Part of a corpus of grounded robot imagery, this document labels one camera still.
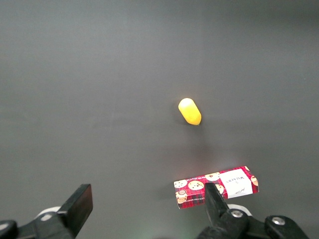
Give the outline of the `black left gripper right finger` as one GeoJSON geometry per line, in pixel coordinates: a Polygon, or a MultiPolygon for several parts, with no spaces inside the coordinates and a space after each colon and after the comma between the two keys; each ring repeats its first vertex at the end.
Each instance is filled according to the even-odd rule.
{"type": "Polygon", "coordinates": [[[242,209],[229,208],[213,183],[205,185],[205,208],[211,226],[198,239],[307,239],[306,233],[292,219],[268,216],[264,222],[242,209]]]}

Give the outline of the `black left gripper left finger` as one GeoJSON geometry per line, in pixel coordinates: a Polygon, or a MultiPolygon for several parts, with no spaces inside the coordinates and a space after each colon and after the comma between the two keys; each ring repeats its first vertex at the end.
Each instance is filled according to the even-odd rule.
{"type": "Polygon", "coordinates": [[[2,239],[74,239],[93,210],[92,188],[82,184],[62,206],[40,212],[31,222],[18,226],[15,220],[0,222],[2,239]]]}

